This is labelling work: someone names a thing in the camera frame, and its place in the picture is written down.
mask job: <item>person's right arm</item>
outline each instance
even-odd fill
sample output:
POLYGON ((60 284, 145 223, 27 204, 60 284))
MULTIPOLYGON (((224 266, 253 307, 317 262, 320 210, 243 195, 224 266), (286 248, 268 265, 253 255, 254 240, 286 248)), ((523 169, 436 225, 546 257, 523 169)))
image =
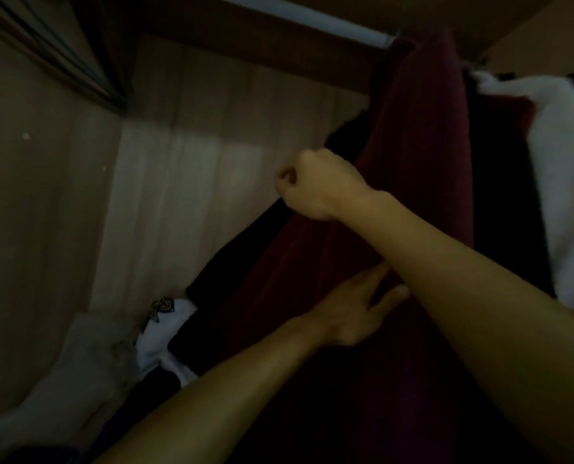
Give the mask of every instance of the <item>person's right arm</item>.
POLYGON ((286 204, 339 219, 403 278, 501 412, 552 461, 574 462, 574 312, 369 188, 329 150, 277 174, 286 204))

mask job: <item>red cloth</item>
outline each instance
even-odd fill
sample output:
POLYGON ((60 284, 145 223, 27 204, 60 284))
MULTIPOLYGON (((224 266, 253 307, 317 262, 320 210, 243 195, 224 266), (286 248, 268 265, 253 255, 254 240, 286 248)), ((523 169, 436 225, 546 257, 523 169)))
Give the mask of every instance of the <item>red cloth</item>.
MULTIPOLYGON (((472 245, 469 123, 448 34, 396 40, 372 81, 371 134, 356 167, 416 214, 472 245)), ((380 256, 340 223, 293 217, 216 313, 224 359, 308 311, 380 256)), ((398 282, 395 276, 389 285, 398 282)), ((426 462, 454 458, 461 365, 416 301, 354 348, 311 359, 246 436, 260 462, 426 462)))

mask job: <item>person's left arm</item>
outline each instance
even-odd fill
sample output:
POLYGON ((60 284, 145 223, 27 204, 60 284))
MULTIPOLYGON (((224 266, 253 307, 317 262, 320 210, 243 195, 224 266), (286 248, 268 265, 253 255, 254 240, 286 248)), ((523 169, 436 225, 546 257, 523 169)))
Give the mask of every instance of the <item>person's left arm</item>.
POLYGON ((407 287, 400 285, 369 305, 387 272, 388 266, 380 264, 343 282, 312 311, 287 321, 181 390, 96 462, 224 462, 263 407, 316 350, 361 342, 409 297, 407 287))

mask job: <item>person's right hand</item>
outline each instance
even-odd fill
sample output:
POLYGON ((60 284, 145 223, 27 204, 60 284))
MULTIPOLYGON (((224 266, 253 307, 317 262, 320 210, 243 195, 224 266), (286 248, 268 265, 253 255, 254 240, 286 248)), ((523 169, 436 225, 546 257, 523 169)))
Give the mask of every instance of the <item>person's right hand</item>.
POLYGON ((336 219, 347 198, 370 190, 356 168, 330 150, 301 151, 276 173, 276 191, 292 210, 313 219, 336 219))

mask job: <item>hand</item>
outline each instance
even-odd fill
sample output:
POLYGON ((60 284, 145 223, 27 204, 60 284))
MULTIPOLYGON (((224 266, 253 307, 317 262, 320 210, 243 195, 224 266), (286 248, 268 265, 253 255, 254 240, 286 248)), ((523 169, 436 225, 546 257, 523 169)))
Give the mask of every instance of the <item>hand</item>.
POLYGON ((288 207, 321 220, 338 218, 345 199, 370 190, 356 168, 325 148, 301 151, 276 173, 275 185, 288 207))
POLYGON ((322 325, 326 344, 355 345, 381 327, 384 317, 411 295, 399 285, 384 295, 379 303, 370 305, 371 297, 390 267, 383 262, 344 281, 302 318, 322 325))

